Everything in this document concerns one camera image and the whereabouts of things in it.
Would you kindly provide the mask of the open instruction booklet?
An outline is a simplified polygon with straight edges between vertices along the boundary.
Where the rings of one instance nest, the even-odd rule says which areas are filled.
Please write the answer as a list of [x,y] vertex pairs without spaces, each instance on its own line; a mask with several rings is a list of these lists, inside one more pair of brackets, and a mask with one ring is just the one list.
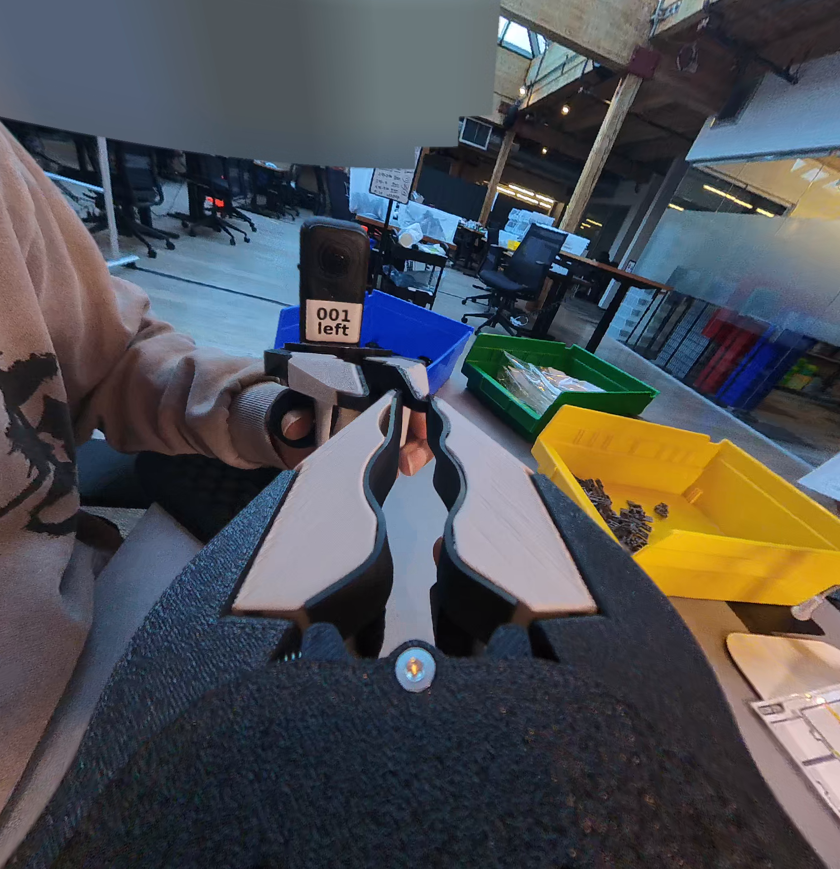
[[840,504],[840,451],[798,481],[805,489]]

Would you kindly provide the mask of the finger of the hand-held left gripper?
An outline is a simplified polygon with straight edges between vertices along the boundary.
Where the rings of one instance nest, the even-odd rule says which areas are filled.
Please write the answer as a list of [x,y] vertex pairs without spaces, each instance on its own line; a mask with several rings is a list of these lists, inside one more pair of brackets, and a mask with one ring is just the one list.
[[332,354],[292,353],[287,361],[287,386],[322,406],[369,406],[369,385],[361,368]]
[[410,395],[412,401],[426,402],[430,396],[427,366],[424,362],[402,356],[389,358],[389,364],[394,366],[406,384],[406,395]]

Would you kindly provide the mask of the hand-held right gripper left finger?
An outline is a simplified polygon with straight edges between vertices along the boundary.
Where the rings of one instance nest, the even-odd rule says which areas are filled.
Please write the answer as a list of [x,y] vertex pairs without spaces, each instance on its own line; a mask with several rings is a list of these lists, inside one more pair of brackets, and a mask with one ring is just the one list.
[[393,562],[382,506],[402,430],[402,398],[390,390],[298,467],[231,614],[361,632],[385,612]]

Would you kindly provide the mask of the stack of clear storage boxes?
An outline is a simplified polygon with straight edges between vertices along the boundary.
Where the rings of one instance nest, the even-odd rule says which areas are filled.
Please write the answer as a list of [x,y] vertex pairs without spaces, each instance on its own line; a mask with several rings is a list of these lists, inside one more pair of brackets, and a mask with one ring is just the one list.
[[585,255],[589,239],[578,234],[566,233],[553,225],[552,216],[529,210],[512,209],[503,229],[499,230],[498,245],[515,250],[533,225],[551,229],[562,237],[561,251]]

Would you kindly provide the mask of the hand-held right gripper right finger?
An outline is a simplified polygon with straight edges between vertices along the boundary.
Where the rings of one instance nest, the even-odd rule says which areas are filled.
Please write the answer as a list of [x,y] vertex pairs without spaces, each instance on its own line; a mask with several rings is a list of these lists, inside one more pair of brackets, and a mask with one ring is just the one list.
[[536,474],[440,399],[429,446],[447,511],[430,590],[436,645],[485,646],[503,625],[597,614]]

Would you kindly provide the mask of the beige book stand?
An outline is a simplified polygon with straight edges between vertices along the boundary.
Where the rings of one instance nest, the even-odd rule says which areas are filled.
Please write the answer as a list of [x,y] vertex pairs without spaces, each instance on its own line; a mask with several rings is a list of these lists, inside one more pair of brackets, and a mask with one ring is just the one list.
[[840,585],[792,607],[728,602],[744,632],[729,634],[726,650],[759,699],[840,684],[840,649],[824,638],[816,622],[823,604],[840,613]]

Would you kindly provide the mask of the grey desk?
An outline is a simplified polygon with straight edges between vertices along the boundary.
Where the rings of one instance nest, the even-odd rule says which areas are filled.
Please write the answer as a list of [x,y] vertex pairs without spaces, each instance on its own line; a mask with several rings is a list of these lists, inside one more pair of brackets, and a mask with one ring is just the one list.
[[679,614],[549,482],[598,613],[361,658],[235,616],[256,538],[164,594],[55,867],[821,867]]

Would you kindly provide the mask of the white plastic sheet cover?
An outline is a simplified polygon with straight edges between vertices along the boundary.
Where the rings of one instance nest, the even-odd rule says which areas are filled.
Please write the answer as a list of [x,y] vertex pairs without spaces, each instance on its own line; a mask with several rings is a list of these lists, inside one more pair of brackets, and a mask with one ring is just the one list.
[[[370,192],[373,170],[371,168],[350,168],[349,171],[349,210],[361,218],[385,222],[389,200]],[[452,244],[460,218],[457,215],[434,207],[411,201],[407,204],[395,202],[390,213],[390,225],[399,228],[418,224],[425,237],[442,244]]]

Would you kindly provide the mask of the wooden background table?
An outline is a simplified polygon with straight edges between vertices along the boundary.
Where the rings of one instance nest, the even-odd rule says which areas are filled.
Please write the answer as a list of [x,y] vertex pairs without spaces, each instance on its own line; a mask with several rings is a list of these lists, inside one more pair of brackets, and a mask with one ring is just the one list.
[[645,277],[638,276],[633,272],[628,272],[609,264],[600,263],[568,252],[560,252],[556,255],[556,263],[564,267],[585,267],[594,275],[600,276],[602,279],[607,279],[609,282],[615,282],[618,285],[614,297],[610,301],[608,307],[604,310],[604,314],[584,347],[584,349],[589,353],[595,353],[599,348],[602,339],[609,331],[616,314],[621,309],[623,301],[626,299],[632,288],[652,290],[655,294],[665,294],[673,291],[673,288],[666,284],[655,282]]

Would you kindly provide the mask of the person's hoodie torso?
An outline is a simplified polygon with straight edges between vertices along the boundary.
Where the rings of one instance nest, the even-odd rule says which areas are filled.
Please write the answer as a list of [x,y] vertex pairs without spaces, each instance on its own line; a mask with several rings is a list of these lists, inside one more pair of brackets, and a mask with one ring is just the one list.
[[77,416],[149,310],[0,125],[0,815],[88,637]]

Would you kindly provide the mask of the heap of dark grey bricks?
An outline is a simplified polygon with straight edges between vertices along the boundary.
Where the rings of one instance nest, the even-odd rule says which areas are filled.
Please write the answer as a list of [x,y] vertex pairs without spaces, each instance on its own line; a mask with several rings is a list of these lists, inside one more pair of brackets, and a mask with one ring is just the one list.
[[656,521],[664,522],[669,518],[669,505],[664,501],[656,503],[649,512],[641,503],[632,500],[626,500],[624,506],[615,507],[612,496],[600,479],[577,477],[576,482],[588,499],[590,512],[632,555],[648,546]]

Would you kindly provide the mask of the blue plastic bin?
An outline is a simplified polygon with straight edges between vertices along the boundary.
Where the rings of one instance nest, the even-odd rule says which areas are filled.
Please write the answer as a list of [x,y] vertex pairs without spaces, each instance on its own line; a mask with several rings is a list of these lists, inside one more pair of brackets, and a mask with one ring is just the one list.
[[380,291],[361,292],[349,285],[324,282],[300,290],[300,303],[280,315],[276,343],[264,355],[264,370],[287,386],[287,361],[292,353],[332,354],[357,364],[372,396],[390,389],[406,395],[400,372],[389,364],[394,356],[419,360],[427,366],[430,396],[453,373],[470,329],[431,310]]

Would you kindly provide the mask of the person's left forearm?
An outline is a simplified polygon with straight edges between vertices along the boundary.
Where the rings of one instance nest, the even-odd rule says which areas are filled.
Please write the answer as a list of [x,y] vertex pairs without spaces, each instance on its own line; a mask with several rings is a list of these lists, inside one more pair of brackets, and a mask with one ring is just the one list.
[[199,349],[146,318],[113,374],[112,403],[101,405],[99,422],[114,448],[198,454],[240,469],[288,467],[269,428],[285,388],[261,363]]

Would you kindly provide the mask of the black utility cart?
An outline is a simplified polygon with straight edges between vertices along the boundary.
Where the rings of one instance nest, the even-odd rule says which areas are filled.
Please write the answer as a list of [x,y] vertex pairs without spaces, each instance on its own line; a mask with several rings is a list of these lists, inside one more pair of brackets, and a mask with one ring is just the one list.
[[400,245],[387,229],[377,234],[371,251],[371,288],[433,310],[447,267],[438,245]]

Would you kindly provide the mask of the sticker sheet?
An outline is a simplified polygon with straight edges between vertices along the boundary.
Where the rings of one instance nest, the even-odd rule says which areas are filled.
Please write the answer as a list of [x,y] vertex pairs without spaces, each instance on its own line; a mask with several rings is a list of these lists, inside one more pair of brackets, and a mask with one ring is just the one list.
[[840,683],[749,707],[840,823]]

